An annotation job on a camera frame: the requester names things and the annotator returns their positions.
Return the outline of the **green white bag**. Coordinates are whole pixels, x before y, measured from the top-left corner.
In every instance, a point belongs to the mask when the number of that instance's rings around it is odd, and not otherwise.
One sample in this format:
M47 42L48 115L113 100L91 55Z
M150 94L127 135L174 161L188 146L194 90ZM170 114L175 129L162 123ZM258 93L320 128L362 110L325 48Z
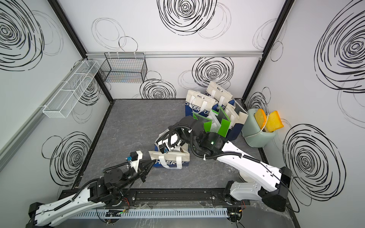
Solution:
M208 115L208 118L212 120L210 132L217 133L225 138L230 129L231 120L223 108L218 106L218 111L214 111L212 109Z
M203 125L205 132L210 132L212 128L213 121L205 116L193 113L193 118Z

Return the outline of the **blue beige bag first row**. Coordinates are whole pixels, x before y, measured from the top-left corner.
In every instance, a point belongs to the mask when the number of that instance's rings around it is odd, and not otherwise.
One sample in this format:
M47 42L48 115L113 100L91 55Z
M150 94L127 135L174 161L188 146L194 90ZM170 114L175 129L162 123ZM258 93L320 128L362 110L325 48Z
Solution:
M156 159L154 167L166 168L166 169L182 169L190 164L190 153L188 152L189 146L187 144L183 146L176 146L173 151L163 154L157 149L157 142L160 140L168 139L169 130L165 130L159 134L159 137L155 141L155 150L149 151L150 158Z

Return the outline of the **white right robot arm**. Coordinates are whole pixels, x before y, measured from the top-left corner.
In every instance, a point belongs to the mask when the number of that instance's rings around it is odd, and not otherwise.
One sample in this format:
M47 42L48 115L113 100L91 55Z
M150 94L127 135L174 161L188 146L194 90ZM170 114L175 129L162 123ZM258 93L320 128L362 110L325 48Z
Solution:
M228 199L256 200L275 211L286 210L292 175L288 167L270 166L250 156L218 133L206 132L204 124L192 116L168 127L168 147L179 142L188 144L196 157L225 163L251 178L250 182L229 181Z

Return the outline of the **blue beige takeout bag front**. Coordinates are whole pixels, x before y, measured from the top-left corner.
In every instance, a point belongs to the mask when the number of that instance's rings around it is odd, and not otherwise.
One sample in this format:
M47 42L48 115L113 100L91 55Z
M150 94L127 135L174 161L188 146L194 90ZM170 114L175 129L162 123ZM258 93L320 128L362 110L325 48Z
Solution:
M229 141L234 141L241 133L242 128L248 118L248 113L239 103L234 100L227 104L224 111L231 121L226 138Z

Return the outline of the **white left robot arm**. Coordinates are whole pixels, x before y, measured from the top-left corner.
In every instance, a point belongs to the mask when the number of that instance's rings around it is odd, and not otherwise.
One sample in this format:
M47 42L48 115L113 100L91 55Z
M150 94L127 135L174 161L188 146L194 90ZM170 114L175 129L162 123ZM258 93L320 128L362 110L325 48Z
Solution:
M123 189L141 179L143 182L156 160L128 162L129 169L106 169L104 176L84 184L78 191L52 203L35 202L29 206L30 220L27 228L53 228L83 212L103 206L119 205L125 199Z

